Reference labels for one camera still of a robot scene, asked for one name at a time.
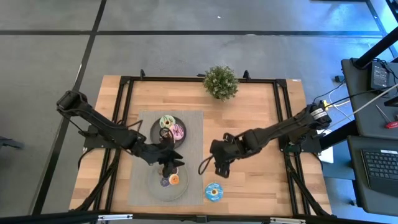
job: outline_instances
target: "gray placemat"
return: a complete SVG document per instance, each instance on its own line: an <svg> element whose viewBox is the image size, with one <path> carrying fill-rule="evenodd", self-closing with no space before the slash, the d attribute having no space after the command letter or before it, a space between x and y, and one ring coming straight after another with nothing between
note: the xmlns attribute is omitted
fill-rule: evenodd
<svg viewBox="0 0 398 224"><path fill-rule="evenodd" d="M132 157L132 170L128 204L132 206L181 206L203 205L203 177L198 174L198 167L203 160L203 112L202 111L140 111L142 119L140 133L150 142L150 127L163 115L180 118L186 126L187 136L176 151L183 156L182 161L188 171L188 188L173 201L165 202L153 197L147 188L147 176L153 169L143 159Z"/></svg>

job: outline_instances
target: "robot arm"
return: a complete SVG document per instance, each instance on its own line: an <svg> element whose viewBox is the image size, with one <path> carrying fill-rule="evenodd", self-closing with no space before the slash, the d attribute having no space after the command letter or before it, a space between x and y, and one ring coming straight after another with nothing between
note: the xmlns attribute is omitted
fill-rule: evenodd
<svg viewBox="0 0 398 224"><path fill-rule="evenodd" d="M174 151L174 140L162 138L159 144L145 144L146 137L127 127L115 124L94 110L87 103L87 97L77 91L67 91L57 102L57 111L66 116L80 116L98 129L105 140L123 148L128 153L140 157L149 165L155 162L164 164L163 176L171 174L174 167L184 165L176 159L183 157Z"/></svg>
<svg viewBox="0 0 398 224"><path fill-rule="evenodd" d="M270 140L288 135L291 144L298 144L309 131L325 129L330 123L331 119L323 104L313 103L294 117L268 128L250 129L237 136L225 133L223 141L213 140L210 147L215 158L216 174L228 178L229 165L235 159L248 158L261 152Z"/></svg>

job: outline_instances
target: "wooden tabletop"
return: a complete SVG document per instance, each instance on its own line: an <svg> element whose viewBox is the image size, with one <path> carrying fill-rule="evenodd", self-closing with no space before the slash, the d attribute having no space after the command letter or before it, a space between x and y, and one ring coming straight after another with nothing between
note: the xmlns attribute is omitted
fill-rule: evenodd
<svg viewBox="0 0 398 224"><path fill-rule="evenodd" d="M99 91L95 109L108 119L111 119L113 114L119 80L120 76L104 76ZM300 80L287 80L287 84L292 112L296 114L305 107L302 83ZM238 90L235 98L221 102L206 93L202 83L198 82L134 82L127 124L137 120L140 110L202 110L204 111L203 158L206 158L210 155L211 141L222 139L225 132L239 134L251 128L268 127L276 124L278 120L271 84L240 83ZM282 89L280 97L283 102ZM123 96L121 105L124 105L124 99ZM285 119L286 111L283 104L282 109ZM79 206L97 184L103 155L104 149L98 149L82 160L70 208ZM331 213L319 161L307 153L303 153L301 158L306 186L323 209ZM284 158L279 151L277 140L271 141L258 155L232 163L228 179L217 176L211 163L205 172L203 185L205 187L210 182L219 182L223 186L224 196L216 203L208 201L203 196L204 204L200 206L129 206L127 198L131 167L131 156L122 152L112 212L292 215ZM100 208L104 208L106 192L107 190L103 193ZM297 186L296 196L298 209L303 213L302 199Z"/></svg>

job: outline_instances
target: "green plant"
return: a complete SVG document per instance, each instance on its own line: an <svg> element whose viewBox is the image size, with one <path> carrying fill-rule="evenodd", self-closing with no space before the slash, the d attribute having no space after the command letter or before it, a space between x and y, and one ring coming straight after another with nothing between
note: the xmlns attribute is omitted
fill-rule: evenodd
<svg viewBox="0 0 398 224"><path fill-rule="evenodd" d="M235 93L238 91L238 82L234 71L228 66L215 66L211 67L210 71L206 71L203 86L216 99L225 101L235 97Z"/></svg>

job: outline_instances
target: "keyboard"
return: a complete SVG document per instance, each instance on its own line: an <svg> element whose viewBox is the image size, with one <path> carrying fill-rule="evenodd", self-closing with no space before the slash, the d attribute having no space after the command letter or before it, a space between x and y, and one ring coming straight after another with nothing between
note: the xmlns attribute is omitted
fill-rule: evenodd
<svg viewBox="0 0 398 224"><path fill-rule="evenodd" d="M398 197L398 151L362 149L361 153L369 187Z"/></svg>

